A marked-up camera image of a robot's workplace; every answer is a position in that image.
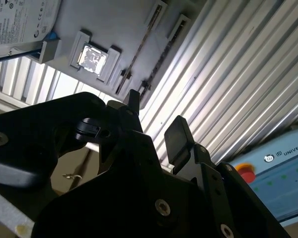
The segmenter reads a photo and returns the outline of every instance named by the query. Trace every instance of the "corrugated metal wall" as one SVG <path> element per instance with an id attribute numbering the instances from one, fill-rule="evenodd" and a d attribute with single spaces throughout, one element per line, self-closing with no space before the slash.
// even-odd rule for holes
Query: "corrugated metal wall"
<path id="1" fill-rule="evenodd" d="M 27 58 L 0 63 L 0 99 L 16 107 L 80 91 L 108 100 Z M 141 111 L 163 165 L 163 134 L 177 115 L 214 162 L 298 122 L 298 0 L 206 2 Z"/>

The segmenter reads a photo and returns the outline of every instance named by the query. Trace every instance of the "red emergency stop button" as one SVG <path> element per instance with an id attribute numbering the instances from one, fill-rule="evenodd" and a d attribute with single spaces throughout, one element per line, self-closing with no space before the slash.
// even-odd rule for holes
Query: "red emergency stop button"
<path id="1" fill-rule="evenodd" d="M 236 170 L 247 183 L 253 182 L 256 178 L 254 167 L 251 164 L 240 164 L 236 166 Z"/>

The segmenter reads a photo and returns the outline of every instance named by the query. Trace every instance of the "white label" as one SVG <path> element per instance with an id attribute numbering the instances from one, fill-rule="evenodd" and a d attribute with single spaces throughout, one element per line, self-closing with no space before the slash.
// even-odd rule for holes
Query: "white label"
<path id="1" fill-rule="evenodd" d="M 0 45 L 42 41 L 58 6 L 59 0 L 0 0 Z"/>

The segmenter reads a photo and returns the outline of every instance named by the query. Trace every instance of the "ribbed aluminum panel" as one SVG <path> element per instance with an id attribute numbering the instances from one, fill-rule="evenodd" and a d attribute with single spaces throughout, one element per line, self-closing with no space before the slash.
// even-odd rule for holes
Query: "ribbed aluminum panel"
<path id="1" fill-rule="evenodd" d="M 27 58 L 0 63 L 0 99 L 15 107 L 81 91 L 112 99 Z M 166 166 L 177 115 L 214 162 L 298 123 L 298 0 L 208 1 L 140 112 Z"/>

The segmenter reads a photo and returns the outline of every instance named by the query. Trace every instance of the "slot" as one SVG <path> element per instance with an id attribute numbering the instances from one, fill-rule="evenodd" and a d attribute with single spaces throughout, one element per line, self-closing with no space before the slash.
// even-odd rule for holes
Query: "slot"
<path id="1" fill-rule="evenodd" d="M 172 29 L 172 31 L 171 31 L 171 33 L 168 37 L 168 40 L 169 40 L 168 44 L 164 48 L 159 60 L 155 64 L 155 67 L 153 68 L 149 78 L 142 83 L 142 87 L 144 87 L 144 89 L 142 89 L 142 93 L 140 95 L 140 101 L 142 101 L 142 99 L 144 98 L 146 92 L 151 89 L 151 83 L 152 83 L 153 79 L 157 75 L 157 73 L 160 70 L 164 60 L 168 56 L 171 48 L 175 44 L 176 40 L 179 38 L 180 34 L 183 32 L 183 29 L 185 28 L 185 26 L 187 25 L 188 22 L 190 22 L 190 19 L 188 17 L 186 17 L 183 14 L 180 15 L 178 21 L 176 22 L 174 28 Z"/>

